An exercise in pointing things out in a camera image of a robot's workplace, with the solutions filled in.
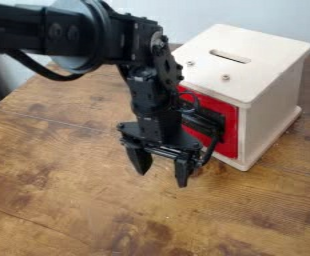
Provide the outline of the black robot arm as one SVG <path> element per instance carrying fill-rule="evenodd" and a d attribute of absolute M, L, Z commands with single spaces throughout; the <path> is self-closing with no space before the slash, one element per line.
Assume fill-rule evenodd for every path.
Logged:
<path fill-rule="evenodd" d="M 103 65 L 118 67 L 131 93 L 134 122 L 120 142 L 139 174 L 152 156 L 174 160 L 178 185 L 203 165 L 202 143 L 184 131 L 176 63 L 158 22 L 118 13 L 103 0 L 56 0 L 50 6 L 0 4 L 0 54 L 43 77 L 71 81 Z"/>

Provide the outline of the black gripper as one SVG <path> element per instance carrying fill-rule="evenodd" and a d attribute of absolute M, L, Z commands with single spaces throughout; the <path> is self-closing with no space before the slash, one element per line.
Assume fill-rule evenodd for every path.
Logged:
<path fill-rule="evenodd" d="M 152 155 L 175 161 L 178 186 L 184 188 L 194 165 L 199 163 L 200 142 L 183 130 L 183 110 L 176 89 L 182 66 L 171 52 L 154 50 L 146 63 L 118 66 L 131 93 L 135 122 L 119 125 L 122 143 L 136 172 L 144 175 L 152 165 Z"/>

